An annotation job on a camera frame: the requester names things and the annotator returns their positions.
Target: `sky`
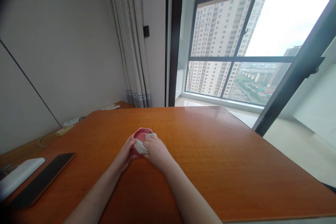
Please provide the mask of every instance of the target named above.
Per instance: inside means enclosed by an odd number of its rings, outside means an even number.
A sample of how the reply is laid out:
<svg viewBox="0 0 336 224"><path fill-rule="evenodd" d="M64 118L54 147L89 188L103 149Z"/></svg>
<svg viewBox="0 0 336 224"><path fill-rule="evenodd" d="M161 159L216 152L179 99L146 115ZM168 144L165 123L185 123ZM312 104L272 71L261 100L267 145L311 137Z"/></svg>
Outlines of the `sky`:
<svg viewBox="0 0 336 224"><path fill-rule="evenodd" d="M266 0L245 57L283 56L303 44L329 0Z"/></svg>

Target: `white power bank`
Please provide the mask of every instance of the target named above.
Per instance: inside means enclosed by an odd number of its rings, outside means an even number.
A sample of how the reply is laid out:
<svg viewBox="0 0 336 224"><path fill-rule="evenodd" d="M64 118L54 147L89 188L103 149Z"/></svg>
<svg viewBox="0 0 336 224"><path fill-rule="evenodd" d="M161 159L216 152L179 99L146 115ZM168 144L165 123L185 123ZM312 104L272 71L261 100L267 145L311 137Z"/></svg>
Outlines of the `white power bank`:
<svg viewBox="0 0 336 224"><path fill-rule="evenodd" d="M42 157L28 159L0 181L0 202L15 191L46 160Z"/></svg>

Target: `orange wooden table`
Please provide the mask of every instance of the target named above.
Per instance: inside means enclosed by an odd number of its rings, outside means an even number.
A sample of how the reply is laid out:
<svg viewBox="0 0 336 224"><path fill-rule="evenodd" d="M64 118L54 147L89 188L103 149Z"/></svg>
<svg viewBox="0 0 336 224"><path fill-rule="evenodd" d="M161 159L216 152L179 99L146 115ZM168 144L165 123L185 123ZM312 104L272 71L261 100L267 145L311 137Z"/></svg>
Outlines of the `orange wooden table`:
<svg viewBox="0 0 336 224"><path fill-rule="evenodd" d="M87 116L38 155L47 160L40 171L58 154L76 152L40 200L17 212L19 221L63 222L139 127L157 133L224 222L336 215L334 193L224 108L169 107ZM169 185L145 158L134 160L101 223L162 222L182 222Z"/></svg>

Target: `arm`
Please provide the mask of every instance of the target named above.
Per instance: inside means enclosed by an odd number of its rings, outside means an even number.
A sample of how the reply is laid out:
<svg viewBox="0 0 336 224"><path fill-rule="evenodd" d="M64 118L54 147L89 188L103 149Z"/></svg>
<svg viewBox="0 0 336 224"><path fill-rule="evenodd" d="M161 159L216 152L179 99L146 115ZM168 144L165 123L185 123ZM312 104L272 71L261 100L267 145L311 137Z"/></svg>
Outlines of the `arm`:
<svg viewBox="0 0 336 224"><path fill-rule="evenodd" d="M152 137L143 145L149 152L144 156L165 175L185 223L222 223L159 138Z"/></svg>
<svg viewBox="0 0 336 224"><path fill-rule="evenodd" d="M137 158L137 156L132 155L131 152L131 147L134 143L135 141L129 137L113 163L99 178L71 215L65 220L64 224L93 224L99 222L100 216L103 213L121 173L127 168L131 160Z"/></svg>

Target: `curtain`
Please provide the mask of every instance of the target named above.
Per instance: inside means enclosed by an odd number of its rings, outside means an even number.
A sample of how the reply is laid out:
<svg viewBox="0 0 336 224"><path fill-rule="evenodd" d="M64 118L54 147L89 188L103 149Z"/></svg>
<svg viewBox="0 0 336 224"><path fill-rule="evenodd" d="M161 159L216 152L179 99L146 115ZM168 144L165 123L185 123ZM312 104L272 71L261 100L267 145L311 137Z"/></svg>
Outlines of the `curtain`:
<svg viewBox="0 0 336 224"><path fill-rule="evenodd" d="M126 79L128 103L152 107L149 89L142 0L107 0L115 21Z"/></svg>

